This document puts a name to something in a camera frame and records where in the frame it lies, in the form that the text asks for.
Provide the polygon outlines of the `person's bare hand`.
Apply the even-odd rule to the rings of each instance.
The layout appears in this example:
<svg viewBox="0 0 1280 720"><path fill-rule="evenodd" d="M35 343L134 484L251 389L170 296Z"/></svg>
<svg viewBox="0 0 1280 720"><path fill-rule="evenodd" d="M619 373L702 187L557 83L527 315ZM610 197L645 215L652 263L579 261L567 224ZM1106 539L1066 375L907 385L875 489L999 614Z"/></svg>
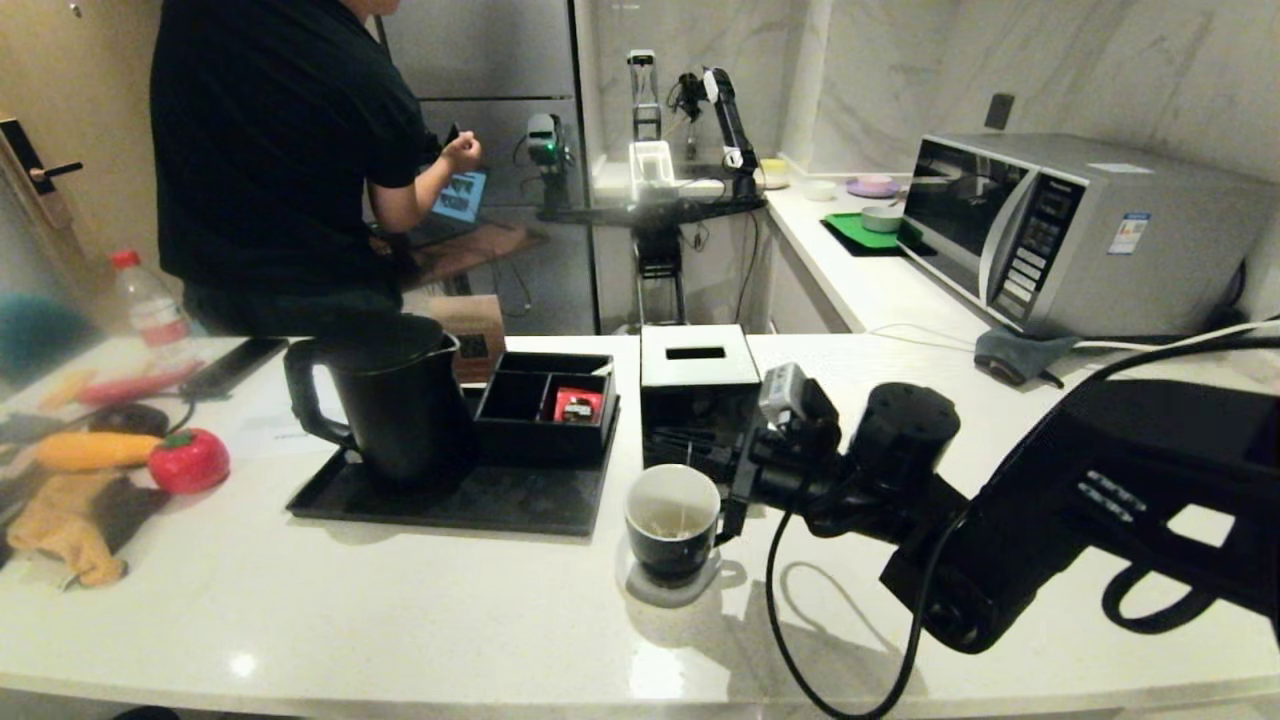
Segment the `person's bare hand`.
<svg viewBox="0 0 1280 720"><path fill-rule="evenodd" d="M472 131L462 131L442 149L436 164L452 176L479 170L483 146Z"/></svg>

